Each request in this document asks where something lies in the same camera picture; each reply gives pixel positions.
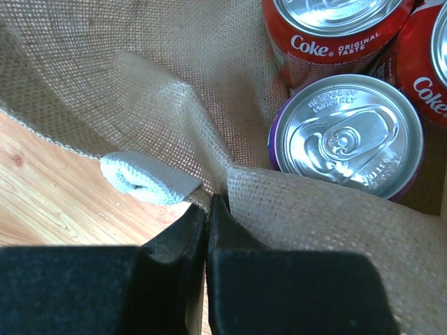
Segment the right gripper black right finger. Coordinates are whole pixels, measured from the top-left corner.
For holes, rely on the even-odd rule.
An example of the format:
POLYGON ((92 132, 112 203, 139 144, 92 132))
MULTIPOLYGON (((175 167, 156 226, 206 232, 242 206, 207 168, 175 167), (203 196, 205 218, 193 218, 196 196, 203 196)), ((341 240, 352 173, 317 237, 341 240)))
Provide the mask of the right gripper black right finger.
POLYGON ((363 255, 279 251, 214 195, 207 293, 213 334, 397 334, 378 271, 363 255))

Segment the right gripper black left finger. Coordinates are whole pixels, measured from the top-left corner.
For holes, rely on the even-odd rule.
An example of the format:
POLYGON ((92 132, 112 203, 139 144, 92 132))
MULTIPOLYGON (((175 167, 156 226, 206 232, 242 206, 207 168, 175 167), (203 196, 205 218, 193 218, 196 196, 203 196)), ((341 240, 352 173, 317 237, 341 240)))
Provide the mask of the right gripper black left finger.
POLYGON ((2 334, 199 334, 206 216, 142 246, 1 249, 2 334))

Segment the purple soda can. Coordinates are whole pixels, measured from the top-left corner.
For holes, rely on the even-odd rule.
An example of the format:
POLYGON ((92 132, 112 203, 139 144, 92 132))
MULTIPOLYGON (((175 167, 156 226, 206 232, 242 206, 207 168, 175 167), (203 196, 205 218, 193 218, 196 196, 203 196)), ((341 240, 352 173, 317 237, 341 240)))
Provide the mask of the purple soda can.
POLYGON ((423 127, 408 98, 367 75, 333 75, 291 92, 268 135, 275 170, 400 199, 415 181, 423 127))

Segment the tan canvas tote bag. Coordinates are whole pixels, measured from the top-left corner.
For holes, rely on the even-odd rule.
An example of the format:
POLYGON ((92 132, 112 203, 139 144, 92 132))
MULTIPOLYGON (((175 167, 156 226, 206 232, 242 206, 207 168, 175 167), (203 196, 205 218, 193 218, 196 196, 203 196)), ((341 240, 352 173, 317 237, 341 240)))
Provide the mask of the tan canvas tote bag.
POLYGON ((446 333, 446 132, 400 203, 272 171, 277 78, 259 1, 2 1, 1 108, 91 158, 137 151, 229 196, 265 245, 350 250, 383 277, 404 334, 446 333))

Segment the red Coke can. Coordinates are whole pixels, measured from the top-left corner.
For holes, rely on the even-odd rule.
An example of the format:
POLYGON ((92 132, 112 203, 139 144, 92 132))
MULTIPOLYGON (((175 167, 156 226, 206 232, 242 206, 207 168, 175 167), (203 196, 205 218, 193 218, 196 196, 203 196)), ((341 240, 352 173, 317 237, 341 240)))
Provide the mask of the red Coke can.
POLYGON ((420 115, 446 127, 446 2, 423 1, 372 70, 399 89, 420 115))
POLYGON ((279 75, 292 89, 361 73, 394 38, 413 1, 263 1, 279 75))

